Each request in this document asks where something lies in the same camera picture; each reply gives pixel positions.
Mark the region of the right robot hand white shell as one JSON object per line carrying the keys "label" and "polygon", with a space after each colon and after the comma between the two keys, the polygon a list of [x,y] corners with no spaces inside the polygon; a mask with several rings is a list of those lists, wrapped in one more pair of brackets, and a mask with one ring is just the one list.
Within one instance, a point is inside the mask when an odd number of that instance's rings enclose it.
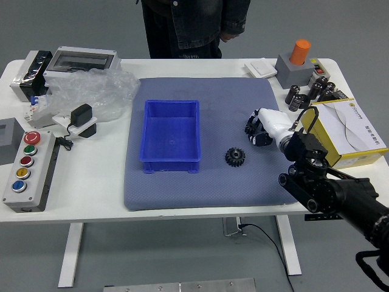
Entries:
{"label": "right robot hand white shell", "polygon": [[273,109],[256,109],[246,123],[245,133],[256,146],[270,145],[275,141],[280,151],[284,151],[294,133],[289,116]]}

